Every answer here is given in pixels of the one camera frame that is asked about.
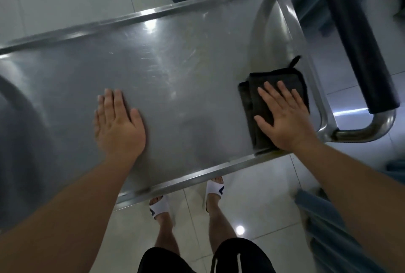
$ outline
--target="person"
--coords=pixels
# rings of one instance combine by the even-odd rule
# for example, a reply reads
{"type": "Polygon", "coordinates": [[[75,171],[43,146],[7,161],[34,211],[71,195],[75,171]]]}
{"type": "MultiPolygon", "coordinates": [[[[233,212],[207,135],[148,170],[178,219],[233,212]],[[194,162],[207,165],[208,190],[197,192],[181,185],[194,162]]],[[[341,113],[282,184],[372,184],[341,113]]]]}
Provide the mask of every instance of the person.
{"type": "MultiPolygon", "coordinates": [[[[269,83],[258,89],[274,117],[270,125],[256,116],[260,129],[277,147],[295,153],[311,171],[371,257],[389,271],[404,272],[404,186],[320,142],[297,91],[289,92],[281,81],[277,86],[279,91],[269,83]]],[[[139,112],[131,109],[128,117],[119,90],[106,90],[99,96],[94,132],[105,160],[0,236],[1,272],[91,269],[118,193],[146,140],[139,112]]],[[[273,272],[270,260],[254,243],[236,238],[218,207],[224,193],[218,190],[223,187],[222,178],[210,182],[205,208],[214,252],[211,272],[273,272]]],[[[152,214],[164,198],[151,200],[152,214]]],[[[180,257],[170,215],[155,212],[154,217],[160,224],[156,247],[144,254],[139,272],[157,268],[192,272],[180,257]]]]}

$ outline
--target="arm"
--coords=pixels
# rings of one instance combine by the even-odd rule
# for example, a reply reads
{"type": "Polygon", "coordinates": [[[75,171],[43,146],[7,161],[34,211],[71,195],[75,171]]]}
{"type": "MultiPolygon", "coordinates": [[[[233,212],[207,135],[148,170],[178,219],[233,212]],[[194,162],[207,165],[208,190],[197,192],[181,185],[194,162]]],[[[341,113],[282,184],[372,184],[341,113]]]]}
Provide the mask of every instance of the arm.
{"type": "Polygon", "coordinates": [[[261,130],[291,151],[320,182],[350,233],[391,271],[405,271],[405,187],[392,178],[320,142],[296,90],[279,81],[282,96],[269,84],[259,94],[274,116],[274,125],[256,116],[261,130]]]}
{"type": "Polygon", "coordinates": [[[95,137],[103,163],[0,236],[1,272],[88,272],[96,259],[118,193],[145,146],[136,109],[129,120],[122,94],[99,97],[95,137]]]}

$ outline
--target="white tile floor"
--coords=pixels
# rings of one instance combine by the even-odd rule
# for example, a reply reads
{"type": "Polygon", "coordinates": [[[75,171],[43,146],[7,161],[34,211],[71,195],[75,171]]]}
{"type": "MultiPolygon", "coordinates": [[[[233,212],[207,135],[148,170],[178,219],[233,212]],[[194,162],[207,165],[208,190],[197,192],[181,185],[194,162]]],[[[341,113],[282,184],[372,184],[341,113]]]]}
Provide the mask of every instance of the white tile floor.
{"type": "MultiPolygon", "coordinates": [[[[0,43],[170,3],[170,0],[0,0],[0,43]]],[[[404,103],[404,26],[392,19],[398,0],[367,0],[364,6],[404,103]]],[[[333,111],[365,107],[337,33],[308,40],[333,111]]],[[[367,112],[337,117],[341,128],[363,127],[370,120],[367,112]]],[[[387,161],[405,156],[404,121],[405,108],[401,107],[393,129],[380,140],[330,145],[374,168],[382,168],[387,161]]],[[[233,227],[244,227],[243,237],[266,252],[276,271],[314,272],[292,196],[298,188],[310,190],[318,187],[318,183],[298,159],[294,155],[281,157],[227,175],[224,180],[221,208],[233,227]]],[[[205,185],[200,184],[170,194],[176,222],[174,233],[181,254],[198,273],[209,272],[212,259],[208,217],[202,209],[204,191],[205,185]]],[[[144,251],[153,246],[157,232],[158,225],[150,216],[147,202],[114,212],[92,273],[137,270],[144,251]]]]}

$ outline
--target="dark gray towel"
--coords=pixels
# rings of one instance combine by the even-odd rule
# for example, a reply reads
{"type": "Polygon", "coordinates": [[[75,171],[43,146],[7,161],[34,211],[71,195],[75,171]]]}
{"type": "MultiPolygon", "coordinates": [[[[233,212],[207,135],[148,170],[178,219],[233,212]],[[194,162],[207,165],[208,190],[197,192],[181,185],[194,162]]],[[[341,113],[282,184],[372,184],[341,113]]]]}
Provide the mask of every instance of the dark gray towel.
{"type": "Polygon", "coordinates": [[[251,73],[247,78],[247,81],[240,83],[238,86],[242,105],[246,113],[253,147],[258,151],[265,149],[269,151],[278,149],[260,130],[253,118],[256,115],[260,115],[269,124],[273,125],[274,123],[272,113],[257,92],[258,87],[263,88],[263,84],[268,81],[276,90],[278,90],[276,83],[281,80],[289,91],[292,89],[297,90],[309,110],[308,93],[304,77],[294,68],[300,58],[300,56],[295,57],[285,69],[278,69],[268,73],[251,73]]]}

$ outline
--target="white slide sandal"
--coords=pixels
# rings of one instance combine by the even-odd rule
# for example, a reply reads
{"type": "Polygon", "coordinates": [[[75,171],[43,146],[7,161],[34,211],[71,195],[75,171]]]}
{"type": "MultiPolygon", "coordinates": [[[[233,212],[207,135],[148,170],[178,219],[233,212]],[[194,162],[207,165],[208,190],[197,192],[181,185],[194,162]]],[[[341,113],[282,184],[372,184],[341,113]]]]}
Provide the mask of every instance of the white slide sandal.
{"type": "Polygon", "coordinates": [[[157,216],[158,214],[161,214],[163,212],[168,212],[170,214],[169,202],[167,200],[167,196],[163,195],[162,198],[160,200],[158,200],[157,203],[155,203],[153,205],[149,205],[149,210],[152,213],[153,219],[155,218],[155,216],[157,216]]]}
{"type": "Polygon", "coordinates": [[[202,205],[202,207],[203,207],[206,214],[208,214],[208,211],[207,211],[207,197],[208,197],[208,194],[215,193],[215,194],[218,194],[222,198],[222,193],[224,191],[224,188],[225,188],[224,184],[219,184],[219,183],[214,182],[212,180],[207,181],[207,188],[205,189],[204,203],[202,205]]]}

